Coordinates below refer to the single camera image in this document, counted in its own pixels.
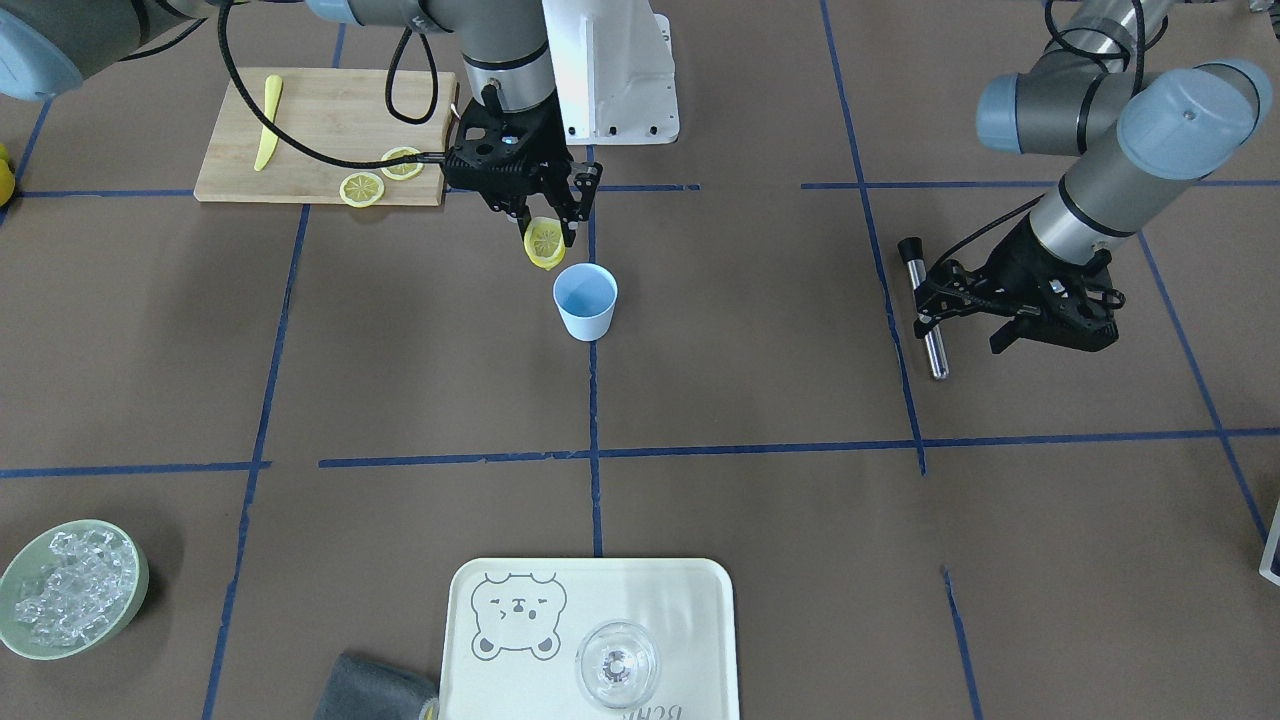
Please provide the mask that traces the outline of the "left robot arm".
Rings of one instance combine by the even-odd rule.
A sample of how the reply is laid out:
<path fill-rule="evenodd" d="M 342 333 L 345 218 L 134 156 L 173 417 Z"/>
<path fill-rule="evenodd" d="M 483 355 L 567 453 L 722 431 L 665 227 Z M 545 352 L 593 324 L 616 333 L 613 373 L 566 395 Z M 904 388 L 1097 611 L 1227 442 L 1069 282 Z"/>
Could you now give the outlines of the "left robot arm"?
<path fill-rule="evenodd" d="M 899 243 L 911 274 L 916 338 L 943 350 L 940 324 L 989 314 L 1001 354 L 1019 340 L 1097 352 L 1117 337 L 1124 293 L 1114 251 L 1198 181 L 1224 167 L 1274 105 L 1267 73 L 1217 59 L 1151 73 L 1167 1 L 1083 1 L 1025 73 L 992 79 L 975 110 L 988 149 L 1066 156 L 1073 165 L 1039 197 L 1006 214 L 1012 229 L 986 263 L 966 269 L 948 249 L 931 266 L 922 241 Z"/>

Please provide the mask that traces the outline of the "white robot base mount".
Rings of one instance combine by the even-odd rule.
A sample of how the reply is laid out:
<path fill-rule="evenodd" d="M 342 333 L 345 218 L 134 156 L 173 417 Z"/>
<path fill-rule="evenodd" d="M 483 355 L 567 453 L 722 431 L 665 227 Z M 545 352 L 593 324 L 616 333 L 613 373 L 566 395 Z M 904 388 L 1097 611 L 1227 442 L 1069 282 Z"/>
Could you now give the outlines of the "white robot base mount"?
<path fill-rule="evenodd" d="M 649 1 L 544 1 L 564 141 L 678 141 L 671 26 Z"/>

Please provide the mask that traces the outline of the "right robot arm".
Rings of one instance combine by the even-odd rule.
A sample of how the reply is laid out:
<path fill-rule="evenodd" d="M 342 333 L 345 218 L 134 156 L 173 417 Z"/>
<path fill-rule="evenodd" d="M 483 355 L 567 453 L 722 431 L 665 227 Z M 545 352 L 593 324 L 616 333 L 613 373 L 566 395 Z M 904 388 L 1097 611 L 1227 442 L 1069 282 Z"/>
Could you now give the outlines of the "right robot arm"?
<path fill-rule="evenodd" d="M 593 217 L 602 165 L 581 163 L 568 150 L 550 56 L 547 14 L 540 1 L 271 1 L 269 9 L 291 20 L 310 14 L 349 27 L 397 29 L 383 87 L 387 110 L 398 122 L 421 126 L 444 110 L 440 97 L 411 117 L 396 108 L 394 82 L 404 50 L 431 36 L 451 36 L 460 50 L 471 99 L 460 115 L 454 140 L 443 151 L 417 152 L 413 161 L 442 169 L 449 187 L 479 193 L 486 206 L 521 232 L 534 228 L 529 208 L 543 197 L 572 246 L 579 227 Z M 380 170 L 390 159 L 356 161 L 311 149 L 284 132 L 250 96 L 230 46 L 238 1 L 5 1 L 3 19 L 3 95 L 46 102 L 79 88 L 88 78 L 123 61 L 159 53 L 157 38 L 184 38 L 209 24 L 241 100 L 255 119 L 305 156 L 351 170 Z"/>

